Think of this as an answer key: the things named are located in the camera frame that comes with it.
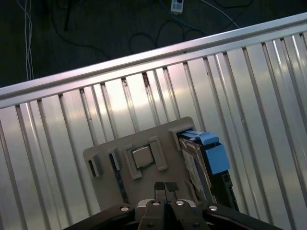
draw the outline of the black cable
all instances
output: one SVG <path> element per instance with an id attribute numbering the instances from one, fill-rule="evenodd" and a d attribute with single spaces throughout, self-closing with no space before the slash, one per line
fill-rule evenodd
<path id="1" fill-rule="evenodd" d="M 72 0 L 68 0 L 66 18 L 65 18 L 65 23 L 64 23 L 64 31 L 67 31 L 67 28 L 68 28 L 69 18 L 71 15 L 71 7 L 72 7 Z"/>
<path id="2" fill-rule="evenodd" d="M 155 40 L 147 33 L 143 33 L 143 32 L 139 32 L 139 33 L 135 33 L 133 34 L 130 38 L 129 38 L 129 41 L 128 41 L 128 45 L 129 45 L 129 50 L 132 54 L 135 54 L 135 52 L 132 50 L 132 47 L 131 47 L 131 43 L 132 43 L 132 40 L 137 37 L 137 36 L 144 36 L 144 37 L 147 37 L 151 42 L 152 44 L 154 45 L 154 47 L 156 48 L 155 46 Z"/>
<path id="3" fill-rule="evenodd" d="M 184 37 L 185 37 L 185 40 L 184 40 L 184 41 L 187 41 L 187 36 L 188 36 L 188 34 L 189 34 L 190 32 L 198 32 L 198 33 L 200 33 L 200 34 L 202 35 L 202 32 L 199 31 L 199 30 L 189 29 L 189 30 L 187 30 L 187 31 L 185 32 L 185 34 L 184 34 Z"/>
<path id="4" fill-rule="evenodd" d="M 62 36 L 62 35 L 59 33 L 59 31 L 58 31 L 58 29 L 57 29 L 57 27 L 56 27 L 56 23 L 55 23 L 55 21 L 54 21 L 54 5 L 53 5 L 53 4 L 54 4 L 54 0 L 51 0 L 51 20 L 52 20 L 52 25 L 53 25 L 53 28 L 54 28 L 56 34 L 57 34 L 64 42 L 67 42 L 67 43 L 69 43 L 69 44 L 71 44 L 71 45 L 73 45 L 73 46 L 86 47 L 86 48 L 90 48 L 90 49 L 96 50 L 96 51 L 102 53 L 107 59 L 111 59 L 111 56 L 108 55 L 108 54 L 106 54 L 106 53 L 105 53 L 103 50 L 101 50 L 100 48 L 97 48 L 97 47 L 92 46 L 92 45 L 78 44 L 78 43 L 73 42 L 73 41 L 70 41 L 70 40 L 68 40 L 67 38 L 65 38 L 64 36 Z"/>
<path id="5" fill-rule="evenodd" d="M 137 36 L 144 36 L 144 37 L 148 38 L 148 39 L 152 42 L 154 48 L 158 48 L 158 47 L 159 47 L 158 41 L 159 41 L 159 38 L 160 38 L 160 35 L 161 35 L 161 31 L 162 31 L 162 29 L 163 29 L 167 24 L 169 24 L 169 23 L 174 23 L 175 25 L 177 25 L 177 26 L 180 27 L 180 29 L 181 29 L 181 31 L 182 31 L 182 41 L 185 41 L 185 33 L 184 33 L 184 29 L 183 29 L 182 25 L 181 25 L 180 23 L 178 23 L 177 21 L 167 20 L 167 21 L 165 21 L 165 22 L 160 26 L 160 28 L 159 28 L 159 30 L 158 30 L 158 33 L 157 33 L 157 36 L 155 37 L 155 39 L 153 39 L 153 37 L 151 37 L 149 34 L 146 34 L 146 33 L 143 33 L 143 32 L 139 32 L 139 33 L 133 34 L 133 35 L 129 38 L 129 41 L 128 41 L 130 52 L 131 52 L 132 54 L 135 54 L 135 52 L 134 52 L 134 51 L 132 50 L 132 48 L 131 48 L 131 43 L 132 43 L 132 40 L 133 40 L 135 37 L 137 37 Z"/>
<path id="6" fill-rule="evenodd" d="M 244 5 L 233 5 L 233 6 L 224 6 L 222 4 L 220 4 L 217 0 L 213 0 L 214 3 L 224 9 L 233 9 L 233 8 L 244 8 L 244 7 L 248 7 L 250 6 L 254 0 L 250 0 L 247 4 L 244 4 Z"/>
<path id="7" fill-rule="evenodd" d="M 166 26 L 166 25 L 169 24 L 169 23 L 174 23 L 175 25 L 177 25 L 177 26 L 180 27 L 180 29 L 181 29 L 181 31 L 182 31 L 182 40 L 183 40 L 183 41 L 185 40 L 184 29 L 183 29 L 183 27 L 181 26 L 181 24 L 178 23 L 178 22 L 176 22 L 176 21 L 173 21 L 173 20 L 167 20 L 167 21 L 165 21 L 165 22 L 160 26 L 160 28 L 159 28 L 159 30 L 158 30 L 157 37 L 155 38 L 155 43 L 154 43 L 156 47 L 159 47 L 159 46 L 158 46 L 158 41 L 159 41 L 159 37 L 160 37 L 160 34 L 161 34 L 162 29 L 164 28 L 164 26 Z"/>

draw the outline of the power strip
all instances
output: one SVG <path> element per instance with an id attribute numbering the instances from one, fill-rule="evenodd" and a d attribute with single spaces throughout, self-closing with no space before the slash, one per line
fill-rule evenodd
<path id="1" fill-rule="evenodd" d="M 172 14 L 182 14 L 183 0 L 172 0 L 171 12 Z"/>

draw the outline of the dark floor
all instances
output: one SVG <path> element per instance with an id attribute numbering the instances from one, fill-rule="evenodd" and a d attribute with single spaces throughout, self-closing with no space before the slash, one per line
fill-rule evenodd
<path id="1" fill-rule="evenodd" d="M 0 87 L 26 80 L 24 13 L 16 1 L 1 0 L 0 3 Z M 41 13 L 37 4 L 44 0 L 32 1 L 35 78 L 205 36 L 200 31 L 189 31 L 190 28 L 175 22 L 165 24 L 159 33 L 166 21 L 174 21 L 160 0 L 73 0 L 69 28 L 65 32 L 63 26 L 67 0 L 52 0 L 53 16 L 59 32 L 75 43 L 98 47 L 105 55 L 89 47 L 64 42 L 55 33 L 52 24 L 51 2 L 48 2 L 49 13 L 37 14 Z M 207 1 L 217 6 L 213 0 Z M 217 1 L 231 6 L 244 5 L 250 0 Z M 169 8 L 170 0 L 163 2 Z M 248 8 L 219 8 L 231 18 L 236 18 L 243 11 L 236 23 L 245 27 L 305 12 L 307 5 L 304 0 L 252 0 Z M 179 18 L 209 34 L 235 29 L 232 24 L 229 25 L 227 18 L 200 0 L 185 0 L 184 12 Z M 136 33 L 147 35 L 132 37 Z"/>

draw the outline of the electrical wire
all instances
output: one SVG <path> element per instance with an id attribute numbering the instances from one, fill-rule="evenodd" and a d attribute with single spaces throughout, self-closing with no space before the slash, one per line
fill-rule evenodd
<path id="1" fill-rule="evenodd" d="M 249 6 L 245 7 L 240 13 L 238 13 L 237 16 L 230 23 L 228 23 L 223 29 L 221 29 L 221 33 L 224 32 L 235 20 L 237 20 L 248 8 Z"/>
<path id="2" fill-rule="evenodd" d="M 224 5 L 220 4 L 217 0 L 213 0 L 213 1 L 214 1 L 214 3 L 216 5 L 218 5 L 219 7 L 224 8 L 224 9 L 233 9 L 233 8 L 245 8 L 245 7 L 248 7 L 248 6 L 250 6 L 253 3 L 254 0 L 250 0 L 247 4 L 233 5 L 233 6 L 224 6 Z"/>
<path id="3" fill-rule="evenodd" d="M 167 20 L 166 22 L 164 22 L 159 30 L 158 30 L 158 33 L 157 33 L 157 36 L 155 39 L 153 39 L 149 34 L 146 34 L 146 33 L 143 33 L 143 32 L 139 32 L 139 33 L 135 33 L 133 34 L 130 38 L 129 38 L 129 41 L 128 41 L 128 44 L 129 44 L 129 50 L 132 54 L 135 54 L 135 52 L 132 50 L 132 41 L 135 37 L 138 37 L 138 36 L 143 36 L 143 37 L 146 37 L 149 41 L 152 42 L 154 48 L 159 48 L 159 45 L 158 45 L 158 41 L 159 41 L 159 38 L 160 38 L 160 35 L 161 35 L 161 31 L 162 29 L 169 23 L 174 23 L 175 25 L 179 26 L 181 31 L 182 31 L 182 41 L 185 41 L 185 33 L 184 33 L 184 29 L 182 28 L 181 24 L 178 23 L 177 21 L 173 21 L 173 20 Z"/>
<path id="4" fill-rule="evenodd" d="M 184 41 L 187 41 L 187 36 L 188 36 L 188 34 L 191 33 L 191 32 L 193 32 L 193 31 L 196 31 L 196 32 L 198 32 L 198 33 L 201 33 L 201 32 L 199 32 L 198 30 L 189 29 L 189 30 L 187 30 L 187 31 L 184 33 L 184 37 L 185 37 L 185 40 L 184 40 Z"/>
<path id="5" fill-rule="evenodd" d="M 111 59 L 111 56 L 106 54 L 103 50 L 101 50 L 100 48 L 97 48 L 95 46 L 92 46 L 92 45 L 84 45 L 84 44 L 78 44 L 76 42 L 73 42 L 73 41 L 70 41 L 68 40 L 67 38 L 65 38 L 63 35 L 61 35 L 56 27 L 56 23 L 55 23 L 55 20 L 54 20 L 54 0 L 51 0 L 51 21 L 52 21 L 52 25 L 53 25 L 53 28 L 56 32 L 56 34 L 66 43 L 68 44 L 71 44 L 73 46 L 79 46 L 79 47 L 86 47 L 86 48 L 90 48 L 90 49 L 93 49 L 93 50 L 96 50 L 98 52 L 100 52 L 101 54 L 103 54 L 107 59 Z"/>
<path id="6" fill-rule="evenodd" d="M 217 10 L 218 12 L 220 12 L 222 15 L 224 15 L 226 18 L 228 18 L 230 21 L 231 21 L 231 23 L 233 23 L 237 28 L 240 28 L 238 25 L 237 25 L 237 23 L 235 23 L 235 21 L 234 20 L 232 20 L 225 12 L 223 12 L 222 10 L 220 10 L 219 8 L 217 8 L 217 7 L 215 7 L 215 6 L 213 6 L 213 5 L 211 5 L 210 3 L 208 3 L 207 1 L 205 1 L 205 0 L 201 0 L 203 3 L 205 3 L 205 4 L 207 4 L 208 6 L 211 6 L 212 8 L 214 8 L 215 10 Z"/>
<path id="7" fill-rule="evenodd" d="M 190 29 L 194 29 L 194 30 L 198 30 L 201 31 L 203 34 L 205 35 L 210 35 L 208 32 L 203 31 L 202 29 L 196 28 L 195 26 L 192 26 L 188 23 L 186 23 L 185 21 L 181 20 L 180 18 L 176 17 L 175 15 L 172 14 L 172 12 L 168 9 L 168 7 L 165 5 L 165 3 L 163 2 L 163 0 L 159 0 L 162 4 L 162 6 L 164 7 L 164 9 L 166 10 L 166 12 L 172 16 L 176 21 L 178 21 L 179 23 L 183 24 L 184 26 L 190 28 Z"/>
<path id="8" fill-rule="evenodd" d="M 20 4 L 18 0 L 17 4 L 19 7 L 24 11 L 24 37 L 25 37 L 25 69 L 26 69 L 26 75 L 27 80 L 31 80 L 33 78 L 34 72 L 33 72 L 33 65 L 32 65 L 32 52 L 31 52 L 31 40 L 32 40 L 32 21 L 31 21 L 31 6 L 32 6 L 32 0 L 30 0 L 29 8 L 30 8 L 30 15 L 27 12 L 27 4 L 28 1 L 25 1 L 24 7 Z M 29 40 L 27 39 L 27 19 L 29 19 Z"/>
<path id="9" fill-rule="evenodd" d="M 32 20 L 31 20 L 31 8 L 32 8 L 32 0 L 30 0 L 29 4 L 29 48 L 28 48 L 28 62 L 31 63 L 31 79 L 34 79 L 34 72 L 33 72 L 33 64 L 32 64 L 32 51 L 31 51 L 31 44 L 32 44 Z"/>

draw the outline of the silver metal panel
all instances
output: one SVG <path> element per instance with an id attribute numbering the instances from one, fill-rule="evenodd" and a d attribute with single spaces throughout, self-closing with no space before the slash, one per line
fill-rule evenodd
<path id="1" fill-rule="evenodd" d="M 243 125 L 245 121 L 241 117 L 241 112 L 238 108 L 238 103 L 236 101 L 236 93 L 232 86 L 232 77 L 231 72 L 229 70 L 227 61 L 223 54 L 218 54 L 215 56 L 216 64 L 218 66 L 220 75 L 221 75 L 221 84 L 219 88 L 217 88 L 217 93 L 220 98 L 225 97 L 226 103 L 221 104 L 221 108 L 225 111 L 224 118 L 227 126 L 227 130 L 229 132 L 229 139 L 231 141 L 237 165 L 241 165 L 243 161 L 244 168 L 238 167 L 238 172 L 240 177 L 243 179 L 241 183 L 243 185 L 244 194 L 246 201 L 246 206 L 248 209 L 248 213 L 252 216 L 255 216 L 254 207 L 256 208 L 257 217 L 262 221 L 268 222 L 268 216 L 266 215 L 265 206 L 263 202 L 263 197 L 259 188 L 259 182 L 257 180 L 257 175 L 254 169 L 253 160 L 251 157 L 250 146 L 248 144 L 247 136 L 244 130 Z M 215 85 L 218 86 L 218 79 L 216 77 L 213 78 Z M 251 190 L 252 199 L 250 199 L 250 195 L 248 189 Z"/>
<path id="2" fill-rule="evenodd" d="M 42 99 L 50 148 L 54 157 L 59 185 L 68 211 L 70 223 L 76 223 L 89 216 L 71 141 L 66 128 L 58 96 Z"/>
<path id="3" fill-rule="evenodd" d="M 155 127 L 152 110 L 141 74 L 126 77 L 140 131 Z"/>
<path id="4" fill-rule="evenodd" d="M 20 105 L 20 109 L 47 218 L 52 229 L 60 230 L 61 226 L 56 205 L 52 196 L 51 187 L 49 183 L 46 183 L 46 181 L 48 181 L 48 174 L 44 164 L 41 147 L 38 142 L 31 106 L 29 103 L 24 103 Z"/>
<path id="5" fill-rule="evenodd" d="M 306 45 L 299 34 L 284 38 L 286 49 L 289 55 L 289 61 L 293 69 L 292 76 L 301 95 L 303 108 L 307 112 L 307 59 L 306 59 Z"/>
<path id="6" fill-rule="evenodd" d="M 4 134 L 4 141 L 12 165 L 20 197 L 24 217 L 28 229 L 46 229 L 41 204 L 38 199 L 32 169 L 28 158 L 28 150 L 24 143 L 24 136 L 17 117 L 16 108 L 8 107 L 0 111 L 0 121 Z"/>
<path id="7" fill-rule="evenodd" d="M 165 103 L 165 112 L 168 122 L 176 120 L 177 106 L 174 102 L 173 94 L 171 94 L 171 88 L 167 83 L 163 69 L 156 69 L 159 86 L 162 93 L 162 98 Z"/>
<path id="8" fill-rule="evenodd" d="M 306 204 L 300 187 L 299 179 L 295 172 L 295 164 L 291 154 L 286 131 L 283 126 L 282 116 L 279 112 L 277 98 L 274 92 L 273 83 L 270 77 L 268 66 L 266 65 L 262 45 L 247 47 L 248 57 L 253 69 L 256 87 L 259 91 L 261 104 L 267 120 L 270 133 L 270 141 L 274 148 L 273 160 L 277 174 L 279 174 L 279 183 L 283 184 L 285 190 L 283 199 L 289 205 L 288 216 L 294 219 L 294 224 L 298 229 L 307 226 Z"/>
<path id="9" fill-rule="evenodd" d="M 87 112 L 89 127 L 92 130 L 93 142 L 95 145 L 105 143 L 106 137 L 102 129 L 102 124 L 98 113 L 98 108 L 95 102 L 93 88 L 85 87 L 83 91 L 84 91 L 84 94 L 82 95 L 84 96 L 83 104 L 85 111 Z"/>
<path id="10" fill-rule="evenodd" d="M 194 121 L 196 129 L 202 130 L 183 64 L 168 66 L 167 70 L 171 79 L 180 117 L 190 116 Z"/>
<path id="11" fill-rule="evenodd" d="M 256 167 L 259 170 L 263 189 L 268 202 L 268 215 L 277 227 L 290 229 L 289 219 L 283 202 L 281 188 L 274 168 L 271 150 L 268 144 L 263 120 L 258 109 L 256 95 L 250 79 L 248 67 L 242 49 L 229 51 L 230 66 L 234 74 L 234 80 L 238 91 L 239 101 L 244 113 L 245 122 L 248 126 L 248 133 L 251 144 L 255 151 Z"/>
<path id="12" fill-rule="evenodd" d="M 217 133 L 226 145 L 241 211 L 304 230 L 306 18 L 0 89 L 0 193 L 10 192 L 0 203 L 1 227 L 63 229 L 95 213 L 82 149 L 191 116 L 197 129 Z"/>
<path id="13" fill-rule="evenodd" d="M 222 84 L 223 74 L 221 73 L 221 71 L 219 71 L 218 67 L 221 67 L 221 65 L 219 65 L 217 58 L 214 56 L 209 56 L 208 68 L 210 68 L 210 73 L 209 72 L 207 73 L 211 74 L 212 80 L 214 82 L 216 97 L 221 107 L 220 119 L 224 120 L 225 123 L 224 137 L 226 138 L 223 137 L 224 138 L 223 142 L 226 144 L 227 154 L 230 159 L 230 163 L 232 165 L 231 167 L 232 170 L 230 171 L 230 173 L 232 173 L 231 177 L 236 178 L 236 185 L 234 187 L 237 187 L 238 191 L 235 190 L 235 192 L 236 194 L 239 194 L 239 196 L 241 197 L 241 200 L 238 200 L 238 205 L 241 205 L 239 209 L 243 213 L 258 218 L 255 204 L 253 202 L 252 192 L 248 183 L 247 172 L 244 166 L 240 146 L 237 140 L 236 131 L 234 129 L 234 124 L 231 118 L 229 106 L 227 104 L 227 98 L 223 89 L 223 84 Z"/>
<path id="14" fill-rule="evenodd" d="M 1 138 L 0 145 L 0 214 L 2 226 L 5 230 L 22 230 L 22 222 L 18 211 L 17 201 L 13 190 L 8 166 L 4 157 L 4 139 Z"/>
<path id="15" fill-rule="evenodd" d="M 307 182 L 307 135 L 304 120 L 295 97 L 290 72 L 287 67 L 282 43 L 280 40 L 267 42 L 266 47 L 274 73 L 274 79 L 283 103 L 284 123 L 287 127 L 288 139 L 291 142 L 291 152 L 295 161 L 296 173 L 299 176 L 301 189 L 306 196 Z"/>
<path id="16" fill-rule="evenodd" d="M 106 82 L 106 90 L 116 125 L 116 137 L 120 138 L 133 134 L 134 127 L 123 90 L 122 81 L 118 79 Z"/>
<path id="17" fill-rule="evenodd" d="M 57 179 L 57 175 L 55 172 L 55 167 L 51 158 L 51 153 L 46 137 L 46 131 L 43 124 L 42 116 L 40 113 L 39 105 L 37 101 L 30 102 L 30 111 L 32 113 L 33 123 L 35 126 L 36 131 L 36 137 L 40 146 L 40 153 L 42 154 L 44 167 L 46 169 L 48 180 L 45 181 L 44 185 L 45 189 L 48 189 L 48 186 L 50 186 L 51 189 L 51 195 L 49 197 L 50 202 L 54 202 L 56 207 L 57 216 L 59 219 L 59 223 L 61 228 L 68 227 L 68 220 L 67 220 L 67 214 L 64 208 L 63 199 L 61 195 L 61 191 L 59 189 L 59 183 Z M 48 213 L 50 210 L 48 210 L 49 204 L 45 203 L 46 212 Z"/>
<path id="18" fill-rule="evenodd" d="M 112 126 L 110 123 L 110 118 L 106 110 L 106 102 L 102 95 L 100 84 L 94 85 L 94 92 L 95 92 L 95 97 L 96 97 L 98 108 L 99 108 L 103 130 L 106 136 L 106 141 L 112 141 L 114 140 L 114 135 L 113 135 Z"/>
<path id="19" fill-rule="evenodd" d="M 165 124 L 167 122 L 167 117 L 165 114 L 164 104 L 163 104 L 162 96 L 160 93 L 161 90 L 158 87 L 154 71 L 148 71 L 147 78 L 148 78 L 148 82 L 150 85 L 150 89 L 153 94 L 154 105 L 155 105 L 155 109 L 157 110 L 159 123 L 161 125 Z"/>
<path id="20" fill-rule="evenodd" d="M 188 66 L 198 101 L 202 99 L 202 103 L 200 103 L 199 106 L 206 130 L 218 135 L 220 141 L 225 145 L 227 153 L 230 153 L 231 150 L 224 138 L 224 132 L 217 108 L 218 105 L 215 103 L 213 85 L 209 78 L 210 73 L 205 67 L 204 60 L 201 58 L 189 61 Z M 229 172 L 231 178 L 234 178 L 232 180 L 233 184 L 235 185 L 234 192 L 239 194 L 234 172 L 232 170 Z M 240 210 L 243 210 L 243 203 L 241 199 L 241 197 L 237 199 L 237 202 Z"/>
<path id="21" fill-rule="evenodd" d="M 93 140 L 86 120 L 80 91 L 74 90 L 64 93 L 62 101 L 77 168 L 79 168 L 81 175 L 80 179 L 83 184 L 85 199 L 87 200 L 90 215 L 93 215 L 99 212 L 100 208 L 83 158 L 83 151 L 93 146 Z"/>

